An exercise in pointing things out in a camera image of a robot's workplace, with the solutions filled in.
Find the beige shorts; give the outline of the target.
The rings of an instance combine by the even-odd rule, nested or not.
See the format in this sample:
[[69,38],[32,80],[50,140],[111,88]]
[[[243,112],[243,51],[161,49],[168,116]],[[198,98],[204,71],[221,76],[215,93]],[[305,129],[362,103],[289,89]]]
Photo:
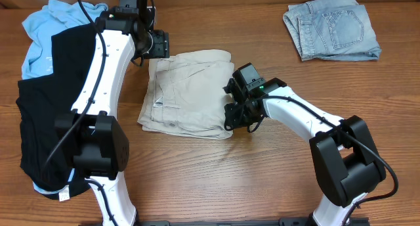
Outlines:
[[211,49],[149,61],[149,83],[137,122],[143,130],[202,139],[228,139],[224,87],[232,77],[232,55]]

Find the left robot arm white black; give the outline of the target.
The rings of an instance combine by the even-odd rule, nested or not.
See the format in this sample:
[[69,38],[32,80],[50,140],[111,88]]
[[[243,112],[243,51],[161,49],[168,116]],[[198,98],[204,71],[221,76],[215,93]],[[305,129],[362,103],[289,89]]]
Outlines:
[[129,63],[169,58],[169,34],[154,29],[154,0],[119,0],[89,22],[97,48],[71,112],[55,121],[60,140],[51,154],[62,151],[91,187],[102,225],[140,225],[124,176],[129,140],[117,122],[117,104]]

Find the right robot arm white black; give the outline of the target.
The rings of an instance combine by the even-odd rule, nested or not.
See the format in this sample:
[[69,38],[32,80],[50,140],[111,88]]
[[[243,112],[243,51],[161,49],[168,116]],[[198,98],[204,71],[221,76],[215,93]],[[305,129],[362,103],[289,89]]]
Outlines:
[[324,112],[300,98],[284,81],[266,81],[251,63],[232,74],[224,91],[233,98],[224,107],[226,130],[246,127],[251,133],[264,118],[271,118],[310,145],[316,180],[324,195],[309,216],[284,217],[280,225],[369,225],[367,218],[351,214],[386,173],[363,119]]

